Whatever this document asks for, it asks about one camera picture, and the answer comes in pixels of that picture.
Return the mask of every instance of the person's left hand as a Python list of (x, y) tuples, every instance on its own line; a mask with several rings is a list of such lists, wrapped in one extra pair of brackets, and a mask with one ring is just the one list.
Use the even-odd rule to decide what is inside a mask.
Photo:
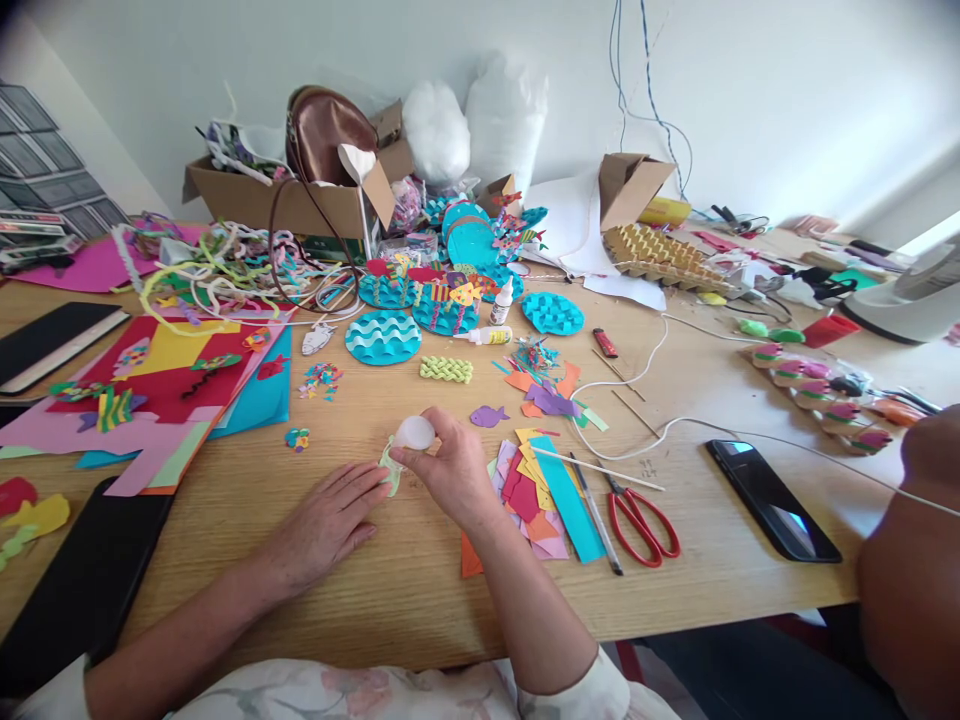
[(390, 492), (388, 474), (373, 462), (334, 470), (245, 564), (277, 600), (296, 597), (376, 533), (363, 520)]

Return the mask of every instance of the black smartphone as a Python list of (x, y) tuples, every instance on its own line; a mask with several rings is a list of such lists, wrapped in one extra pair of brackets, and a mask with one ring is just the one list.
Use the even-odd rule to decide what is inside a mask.
[(175, 495), (105, 496), (100, 483), (0, 644), (0, 697), (26, 697), (86, 653), (113, 652)]
[(707, 451), (781, 555), (796, 562), (843, 560), (783, 480), (749, 443), (711, 440)]

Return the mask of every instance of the white plastic bag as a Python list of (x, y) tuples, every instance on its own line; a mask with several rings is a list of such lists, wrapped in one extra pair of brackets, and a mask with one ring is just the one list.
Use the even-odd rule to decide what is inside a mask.
[(427, 185), (452, 185), (470, 166), (470, 130), (448, 85), (425, 80), (414, 86), (403, 103), (403, 131), (414, 172)]
[(484, 185), (511, 173), (526, 192), (547, 119), (546, 75), (503, 53), (490, 55), (467, 96), (470, 172)]

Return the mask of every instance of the floral sleeve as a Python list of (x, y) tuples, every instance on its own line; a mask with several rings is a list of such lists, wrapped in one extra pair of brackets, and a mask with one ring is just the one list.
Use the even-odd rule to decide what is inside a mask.
[(679, 720), (664, 700), (643, 685), (628, 682), (600, 650), (583, 679), (556, 695), (518, 689), (524, 720)]

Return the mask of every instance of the scissors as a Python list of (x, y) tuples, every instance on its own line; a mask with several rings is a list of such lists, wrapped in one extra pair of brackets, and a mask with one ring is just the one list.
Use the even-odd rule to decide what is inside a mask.
[[(597, 460), (597, 464), (603, 467), (599, 460)], [(680, 557), (680, 538), (677, 536), (677, 531), (674, 529), (673, 524), (667, 519), (663, 511), (636, 490), (621, 487), (608, 473), (604, 473), (603, 476), (607, 479), (607, 482), (610, 483), (610, 489), (613, 491), (607, 496), (610, 502), (610, 522), (613, 525), (613, 532), (624, 549), (630, 553), (631, 557), (641, 565), (646, 565), (650, 568), (660, 567), (663, 564), (664, 558)], [(646, 519), (643, 517), (643, 512), (640, 509), (643, 505), (650, 508), (653, 514), (660, 520), (664, 529), (666, 529), (667, 535), (670, 537), (669, 550), (657, 539), (647, 524)], [(643, 538), (647, 547), (650, 548), (652, 555), (650, 559), (643, 557), (627, 542), (623, 531), (620, 529), (618, 508), (623, 511), (624, 515), (627, 516), (627, 520), (637, 529), (640, 537)]]

